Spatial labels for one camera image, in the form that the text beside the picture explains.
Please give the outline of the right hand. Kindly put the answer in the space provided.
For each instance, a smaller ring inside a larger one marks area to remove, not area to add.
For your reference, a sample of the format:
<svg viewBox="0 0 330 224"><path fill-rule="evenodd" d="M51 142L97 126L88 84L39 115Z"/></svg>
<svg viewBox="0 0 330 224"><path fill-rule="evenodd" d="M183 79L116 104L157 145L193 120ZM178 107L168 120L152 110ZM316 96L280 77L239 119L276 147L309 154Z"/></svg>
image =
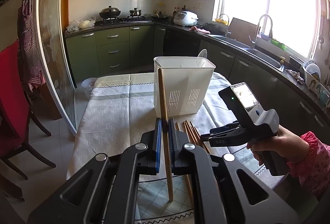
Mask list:
<svg viewBox="0 0 330 224"><path fill-rule="evenodd" d="M259 165L263 164L261 155L262 151L274 151L287 162L299 163L309 152L309 144L301 139L298 135L279 126L276 136L269 137L257 143L247 144L247 149L250 149L253 157L258 161Z"/></svg>

